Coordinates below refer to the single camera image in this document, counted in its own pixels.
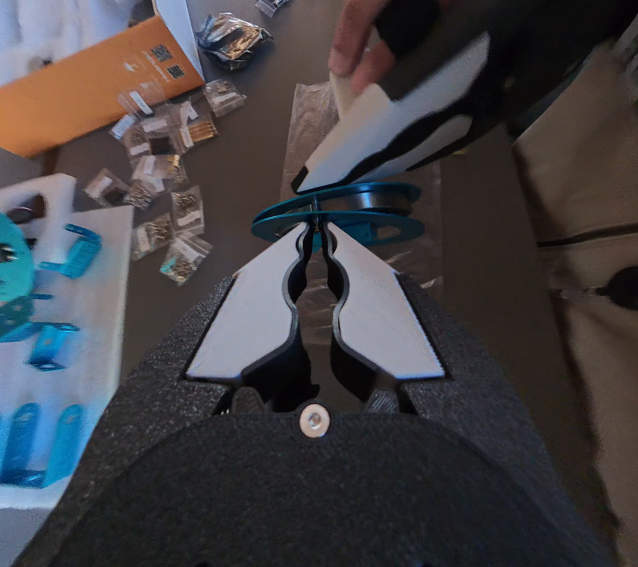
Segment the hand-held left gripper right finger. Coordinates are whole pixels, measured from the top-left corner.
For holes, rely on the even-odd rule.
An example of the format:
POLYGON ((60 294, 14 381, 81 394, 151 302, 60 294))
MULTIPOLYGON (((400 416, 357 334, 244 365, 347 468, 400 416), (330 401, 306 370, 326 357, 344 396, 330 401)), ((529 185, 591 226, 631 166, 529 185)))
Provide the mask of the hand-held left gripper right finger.
POLYGON ((336 345, 374 373, 396 381, 445 376, 397 271, 335 223, 323 226, 336 345))

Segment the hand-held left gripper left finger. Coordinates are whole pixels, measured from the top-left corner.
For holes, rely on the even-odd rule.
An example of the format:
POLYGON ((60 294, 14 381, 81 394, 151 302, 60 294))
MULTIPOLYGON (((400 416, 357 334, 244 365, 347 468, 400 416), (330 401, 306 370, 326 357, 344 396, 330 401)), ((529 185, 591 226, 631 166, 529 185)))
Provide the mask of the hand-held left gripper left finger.
POLYGON ((293 345, 299 332, 295 301, 305 288, 308 233, 308 223, 297 224, 235 273, 187 378, 240 380, 293 345))

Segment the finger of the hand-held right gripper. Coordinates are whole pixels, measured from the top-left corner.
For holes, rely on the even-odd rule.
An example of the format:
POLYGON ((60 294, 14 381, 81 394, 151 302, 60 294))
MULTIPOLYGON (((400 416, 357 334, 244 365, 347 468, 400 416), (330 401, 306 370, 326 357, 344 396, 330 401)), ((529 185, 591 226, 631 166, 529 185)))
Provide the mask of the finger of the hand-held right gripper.
POLYGON ((291 182, 295 194, 349 185, 357 164, 386 148, 411 124, 435 114, 467 114, 463 105, 490 54, 487 32, 474 38, 438 68, 415 52, 390 74, 368 85, 308 157, 291 182))
POLYGON ((463 138, 473 121, 467 114, 422 118, 398 134, 386 148, 357 164, 348 174, 348 182, 378 181, 409 171, 463 138))

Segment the blue metal turntable assembly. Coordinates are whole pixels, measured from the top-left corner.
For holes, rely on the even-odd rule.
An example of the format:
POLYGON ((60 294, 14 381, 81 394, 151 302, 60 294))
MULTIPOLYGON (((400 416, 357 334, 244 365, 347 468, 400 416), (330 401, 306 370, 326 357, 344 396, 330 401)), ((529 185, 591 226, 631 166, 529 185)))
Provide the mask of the blue metal turntable assembly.
POLYGON ((277 242, 300 223, 331 222, 364 246, 410 241, 424 234, 424 224, 412 217, 419 187, 403 182, 366 182, 323 188, 266 208, 251 224, 251 233, 277 242))

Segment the large clear plastic bag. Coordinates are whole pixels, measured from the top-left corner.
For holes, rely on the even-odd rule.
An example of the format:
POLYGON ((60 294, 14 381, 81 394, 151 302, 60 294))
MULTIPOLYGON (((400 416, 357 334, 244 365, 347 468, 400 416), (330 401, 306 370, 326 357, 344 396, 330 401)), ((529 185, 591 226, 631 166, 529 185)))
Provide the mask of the large clear plastic bag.
MULTIPOLYGON (((291 180, 307 157, 339 122, 338 109, 329 82, 297 84, 281 179, 280 200, 294 197, 291 180)), ((424 224, 420 237, 402 243, 374 246, 371 251, 397 272, 410 275, 421 288, 442 297, 443 229, 441 219, 442 175, 438 163, 426 165, 384 181, 401 181, 420 188, 421 196, 413 204, 411 218, 424 224)), ((297 302, 300 329, 306 346, 329 346, 332 314, 336 297, 327 285, 327 265, 322 250, 315 252, 306 269, 307 286, 297 302)))

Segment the white foam sheet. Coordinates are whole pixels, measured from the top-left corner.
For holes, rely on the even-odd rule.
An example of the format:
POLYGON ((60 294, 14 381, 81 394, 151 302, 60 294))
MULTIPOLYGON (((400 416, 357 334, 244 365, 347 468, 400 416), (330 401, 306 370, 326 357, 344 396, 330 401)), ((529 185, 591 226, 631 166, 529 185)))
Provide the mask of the white foam sheet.
MULTIPOLYGON (((78 238, 65 229, 44 230, 44 213, 44 200, 36 196, 5 214, 20 228, 31 249, 35 284, 30 294, 54 296, 52 300, 35 301, 31 320, 70 323, 80 332, 65 343, 68 366, 60 371, 37 371, 26 364, 36 335, 20 342, 1 343, 1 462, 13 412, 25 403, 36 402, 42 411, 31 467, 43 471, 60 413, 72 404, 84 406, 80 459, 119 383, 133 219, 130 206, 91 212, 75 212, 73 207, 68 223, 101 235, 102 248, 85 274, 70 280, 37 269, 40 262, 65 262, 78 238)), ((44 489, 1 484, 1 509, 50 511, 70 477, 44 489)))

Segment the dark shiny component bag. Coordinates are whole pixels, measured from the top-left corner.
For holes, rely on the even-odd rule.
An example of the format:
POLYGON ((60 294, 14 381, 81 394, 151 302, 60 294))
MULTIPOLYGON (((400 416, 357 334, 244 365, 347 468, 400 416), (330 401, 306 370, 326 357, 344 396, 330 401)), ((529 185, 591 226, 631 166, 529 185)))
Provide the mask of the dark shiny component bag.
POLYGON ((229 12, 209 15, 195 31, 199 50, 227 71, 246 68, 254 53, 271 39, 265 28, 229 12))

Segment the pile of small hardware bags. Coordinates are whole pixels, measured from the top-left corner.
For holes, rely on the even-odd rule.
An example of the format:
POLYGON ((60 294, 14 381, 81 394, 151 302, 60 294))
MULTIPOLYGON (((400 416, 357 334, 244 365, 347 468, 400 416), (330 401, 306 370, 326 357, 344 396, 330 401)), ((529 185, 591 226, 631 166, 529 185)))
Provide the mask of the pile of small hardware bags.
POLYGON ((131 174, 122 180, 108 168, 84 186, 103 207, 126 204, 141 212, 164 196, 170 210, 133 229, 131 260, 138 261, 166 247, 162 275, 177 285, 187 283, 210 254, 203 238, 203 195, 191 185, 185 157, 219 135, 216 120, 245 105, 247 96, 228 79, 203 86, 202 96, 181 101, 164 99, 162 89, 140 84, 118 96, 124 115, 110 130, 129 161, 131 174))

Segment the person's beige jacket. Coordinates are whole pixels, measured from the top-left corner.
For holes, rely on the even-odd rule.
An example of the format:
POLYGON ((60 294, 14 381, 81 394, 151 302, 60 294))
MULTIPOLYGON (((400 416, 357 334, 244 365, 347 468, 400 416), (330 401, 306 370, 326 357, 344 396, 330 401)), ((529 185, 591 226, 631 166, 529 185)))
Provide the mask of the person's beige jacket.
POLYGON ((514 143, 562 340, 584 386, 594 459, 637 565, 637 21, 597 47, 514 143))

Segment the white foam block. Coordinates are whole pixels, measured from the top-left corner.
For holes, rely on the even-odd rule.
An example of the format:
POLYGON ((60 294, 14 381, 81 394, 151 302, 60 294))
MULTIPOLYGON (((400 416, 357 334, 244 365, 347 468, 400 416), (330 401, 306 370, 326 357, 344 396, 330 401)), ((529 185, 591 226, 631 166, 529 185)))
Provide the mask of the white foam block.
POLYGON ((73 212, 76 179, 52 174, 1 188, 1 212, 6 214, 28 200, 41 196, 45 213, 44 230, 63 230, 73 212))

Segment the teal round plate with servo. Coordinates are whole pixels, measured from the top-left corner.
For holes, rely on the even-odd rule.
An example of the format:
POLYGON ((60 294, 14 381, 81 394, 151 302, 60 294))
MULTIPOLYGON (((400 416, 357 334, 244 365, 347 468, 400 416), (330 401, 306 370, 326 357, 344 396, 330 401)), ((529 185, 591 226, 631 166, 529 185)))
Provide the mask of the teal round plate with servo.
POLYGON ((34 284, 31 249, 20 228, 1 213, 1 302, 27 296, 34 284))

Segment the orange and white cardboard box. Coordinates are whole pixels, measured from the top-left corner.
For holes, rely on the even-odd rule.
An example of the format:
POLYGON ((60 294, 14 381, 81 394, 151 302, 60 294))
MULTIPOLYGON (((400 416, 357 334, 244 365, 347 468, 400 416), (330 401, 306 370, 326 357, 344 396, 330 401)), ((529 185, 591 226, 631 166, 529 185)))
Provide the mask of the orange and white cardboard box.
POLYGON ((1 148, 23 157, 124 115, 118 96, 203 85, 186 0, 1 0, 1 148))

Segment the blue perforated metal bracket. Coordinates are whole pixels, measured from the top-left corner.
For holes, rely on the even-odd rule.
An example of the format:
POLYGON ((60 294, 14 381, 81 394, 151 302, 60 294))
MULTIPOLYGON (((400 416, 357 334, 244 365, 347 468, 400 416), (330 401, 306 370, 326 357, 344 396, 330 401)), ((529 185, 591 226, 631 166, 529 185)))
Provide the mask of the blue perforated metal bracket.
POLYGON ((85 274, 96 259, 102 248, 102 237, 87 228, 72 223, 65 224, 64 229, 78 236, 68 251, 66 261, 63 263, 40 262, 37 269, 76 280, 85 274))

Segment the blue U-shaped metal bracket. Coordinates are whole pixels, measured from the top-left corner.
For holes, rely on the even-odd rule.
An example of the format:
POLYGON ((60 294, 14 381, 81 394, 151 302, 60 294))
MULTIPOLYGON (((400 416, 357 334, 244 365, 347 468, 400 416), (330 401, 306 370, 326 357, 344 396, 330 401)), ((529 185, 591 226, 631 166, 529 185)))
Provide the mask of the blue U-shaped metal bracket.
POLYGON ((29 402, 13 412, 1 462, 1 484, 25 489, 42 487, 44 471, 31 467, 41 411, 39 403, 29 402))
POLYGON ((41 488, 73 474, 80 454, 84 406, 72 404, 59 415, 41 488))

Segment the teal folded metal bracket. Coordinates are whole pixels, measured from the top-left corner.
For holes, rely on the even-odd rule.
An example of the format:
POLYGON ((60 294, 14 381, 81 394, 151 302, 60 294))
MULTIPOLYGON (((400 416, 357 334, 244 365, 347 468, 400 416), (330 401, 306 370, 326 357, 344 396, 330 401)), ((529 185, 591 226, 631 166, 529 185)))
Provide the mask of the teal folded metal bracket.
POLYGON ((35 293, 5 302, 1 307, 1 343, 20 342, 38 334, 44 323, 31 320, 35 301, 52 299, 54 296, 51 294, 35 293))

